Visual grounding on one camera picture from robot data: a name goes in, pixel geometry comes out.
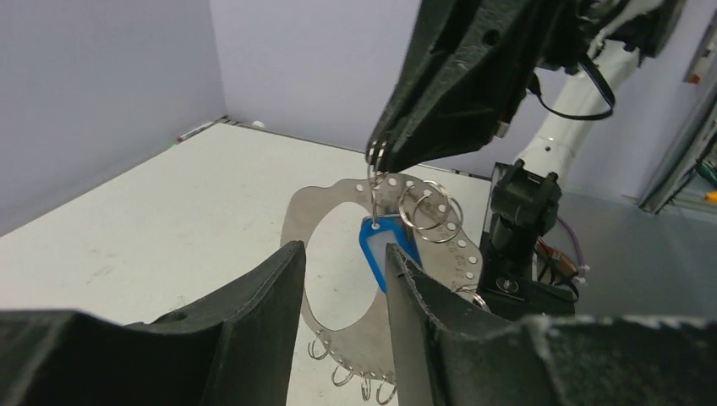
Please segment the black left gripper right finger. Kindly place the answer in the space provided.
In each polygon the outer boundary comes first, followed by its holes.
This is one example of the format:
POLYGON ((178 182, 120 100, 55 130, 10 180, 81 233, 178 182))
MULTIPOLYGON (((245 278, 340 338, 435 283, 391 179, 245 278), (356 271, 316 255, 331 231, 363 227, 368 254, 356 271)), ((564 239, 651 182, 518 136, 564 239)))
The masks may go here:
POLYGON ((716 324, 702 318, 526 316, 508 321, 386 248, 402 405, 713 405, 716 324))

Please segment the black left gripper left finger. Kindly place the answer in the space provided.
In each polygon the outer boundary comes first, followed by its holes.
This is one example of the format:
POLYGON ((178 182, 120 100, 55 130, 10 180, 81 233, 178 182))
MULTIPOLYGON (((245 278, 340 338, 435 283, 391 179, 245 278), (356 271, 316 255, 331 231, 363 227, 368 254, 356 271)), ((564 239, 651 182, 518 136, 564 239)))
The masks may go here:
POLYGON ((77 310, 1 314, 4 405, 283 405, 304 244, 151 323, 77 310))

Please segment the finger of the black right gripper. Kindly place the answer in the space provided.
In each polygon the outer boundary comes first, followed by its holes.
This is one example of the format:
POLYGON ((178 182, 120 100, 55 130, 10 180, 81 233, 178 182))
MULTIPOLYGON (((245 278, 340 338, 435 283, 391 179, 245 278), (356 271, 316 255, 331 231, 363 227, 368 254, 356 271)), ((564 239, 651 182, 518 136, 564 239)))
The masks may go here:
POLYGON ((375 171, 478 151, 510 123, 555 31, 558 1, 423 1, 366 146, 375 171))

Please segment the steel oval key holder plate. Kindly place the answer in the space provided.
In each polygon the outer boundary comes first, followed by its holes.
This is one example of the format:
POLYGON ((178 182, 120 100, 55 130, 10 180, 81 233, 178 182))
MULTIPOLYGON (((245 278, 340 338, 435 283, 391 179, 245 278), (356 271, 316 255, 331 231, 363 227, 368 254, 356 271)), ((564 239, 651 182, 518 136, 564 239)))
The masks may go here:
POLYGON ((306 248, 288 403, 405 404, 395 387, 386 296, 359 242, 363 222, 372 211, 398 219, 403 200, 423 229, 416 242, 427 272, 449 288, 473 286, 489 185, 414 167, 371 189, 361 153, 305 140, 285 140, 279 158, 288 201, 281 241, 306 248))

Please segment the blue key tag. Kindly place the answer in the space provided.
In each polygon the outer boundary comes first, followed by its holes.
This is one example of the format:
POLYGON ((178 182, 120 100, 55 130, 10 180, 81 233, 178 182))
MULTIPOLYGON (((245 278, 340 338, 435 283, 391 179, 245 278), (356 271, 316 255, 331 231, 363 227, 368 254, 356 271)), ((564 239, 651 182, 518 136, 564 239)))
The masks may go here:
POLYGON ((382 293, 386 292, 386 250, 398 245, 412 260, 422 264, 413 231, 398 214, 365 217, 360 225, 358 243, 382 293))

